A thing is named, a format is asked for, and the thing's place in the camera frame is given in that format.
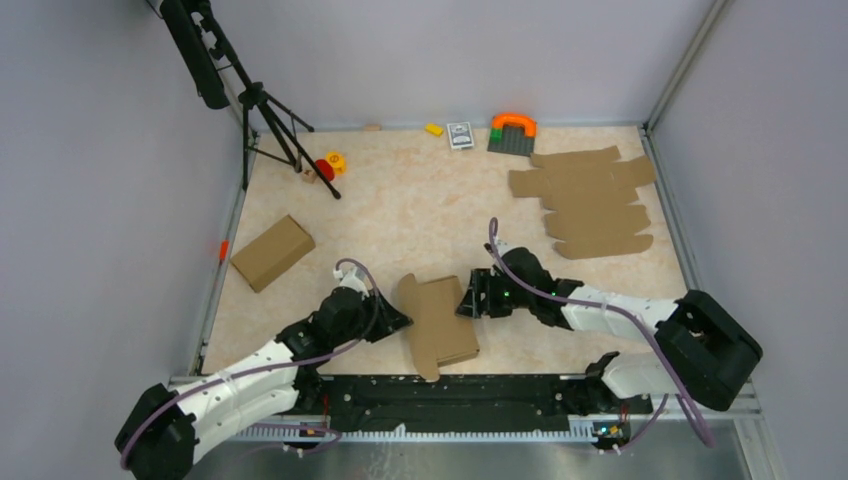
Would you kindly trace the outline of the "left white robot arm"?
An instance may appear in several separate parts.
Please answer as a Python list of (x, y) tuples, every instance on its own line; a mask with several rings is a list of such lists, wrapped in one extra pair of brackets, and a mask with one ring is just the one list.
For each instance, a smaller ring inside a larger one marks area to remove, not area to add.
[(137, 479), (182, 479), (245, 428), (274, 414), (314, 410), (324, 397), (319, 367), (412, 323), (378, 289), (339, 286), (236, 363), (175, 389), (148, 388), (116, 436), (120, 467)]

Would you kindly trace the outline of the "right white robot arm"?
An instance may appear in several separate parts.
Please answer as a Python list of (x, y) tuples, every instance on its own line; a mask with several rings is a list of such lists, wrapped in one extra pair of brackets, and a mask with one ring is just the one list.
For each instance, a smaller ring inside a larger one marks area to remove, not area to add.
[(676, 394), (726, 411), (763, 357), (760, 344), (710, 294), (650, 299), (555, 278), (524, 247), (506, 248), (490, 268), (471, 271), (456, 313), (503, 318), (529, 311), (542, 324), (646, 344), (646, 353), (604, 354), (585, 375), (589, 404), (612, 412), (643, 394)]

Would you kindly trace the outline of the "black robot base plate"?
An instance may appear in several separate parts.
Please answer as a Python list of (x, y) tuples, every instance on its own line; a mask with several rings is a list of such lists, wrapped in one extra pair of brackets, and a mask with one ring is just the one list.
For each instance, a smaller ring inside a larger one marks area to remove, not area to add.
[(325, 375), (296, 383), (293, 415), (341, 432), (563, 432), (571, 418), (650, 414), (640, 395), (620, 399), (597, 378), (560, 374)]

